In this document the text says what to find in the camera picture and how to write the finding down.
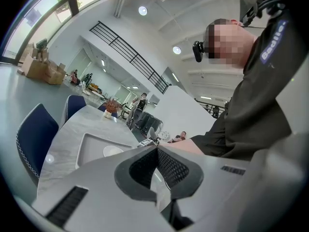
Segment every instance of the headset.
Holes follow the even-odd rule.
[[[248,27],[255,17],[262,18],[262,11],[267,9],[267,14],[274,16],[285,5],[281,0],[240,0],[240,16],[239,20],[243,24],[242,27]],[[193,53],[197,62],[203,59],[204,42],[195,41],[193,44]]]

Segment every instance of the floor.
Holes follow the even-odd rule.
[[[0,170],[13,194],[27,203],[36,197],[36,186],[31,181],[22,164],[16,148],[16,132],[27,114],[39,103],[42,103],[50,115],[59,124],[66,99],[71,94],[82,94],[81,89],[70,83],[49,85],[44,81],[26,78],[19,75],[17,67],[0,64],[2,81],[0,92]],[[83,94],[87,104],[94,107],[97,97]],[[139,131],[133,134],[139,142],[145,138]]]

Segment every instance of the black metal railing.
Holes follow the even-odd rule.
[[[201,102],[198,101],[197,99],[195,99],[197,101],[197,103],[199,103],[207,112],[209,112],[209,114],[211,116],[213,116],[214,118],[218,118],[220,116],[220,114],[225,110],[225,108],[223,106],[217,106],[217,105],[213,105],[207,102]]]
[[[138,69],[162,94],[168,88],[164,79],[150,66],[150,64],[123,38],[102,22],[98,22],[91,30],[95,35],[115,49],[129,63]]]

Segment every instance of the recessed light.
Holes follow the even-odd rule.
[[[177,81],[177,82],[179,82],[179,81],[178,81],[178,79],[177,79],[177,77],[175,76],[175,74],[174,74],[174,73],[173,73],[173,76],[174,76],[174,78],[176,79],[176,81]]]
[[[182,50],[181,50],[178,46],[174,46],[174,47],[173,47],[173,52],[174,52],[175,54],[180,54],[180,53],[182,52]]]
[[[147,15],[147,8],[145,8],[144,6],[139,7],[139,13],[141,15]]]

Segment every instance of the window frame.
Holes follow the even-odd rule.
[[[10,63],[14,65],[18,65],[20,62],[20,58],[23,54],[23,52],[26,49],[26,46],[28,45],[30,39],[32,36],[35,34],[37,29],[43,24],[43,22],[54,12],[56,9],[58,9],[60,6],[65,4],[66,2],[69,5],[69,9],[71,11],[71,16],[69,16],[63,23],[62,25],[54,32],[52,37],[49,39],[49,41],[56,35],[56,33],[70,20],[72,19],[75,15],[77,15],[81,10],[84,8],[90,6],[91,4],[99,1],[99,0],[93,0],[91,3],[85,5],[82,9],[78,9],[78,4],[77,0],[61,0],[58,3],[56,3],[52,8],[50,8],[37,22],[36,24],[32,27],[26,38],[24,39],[23,43],[19,47],[19,50],[16,54],[15,59],[14,58],[8,58],[4,57],[3,54],[5,52],[5,49],[7,47],[8,42],[10,41],[11,37],[13,36],[16,28],[19,26],[25,15],[39,2],[40,0],[32,0],[26,6],[22,9],[22,11],[17,15],[16,19],[13,21],[10,29],[8,30],[7,34],[5,35],[1,46],[0,46],[0,62],[5,62],[5,63]]]

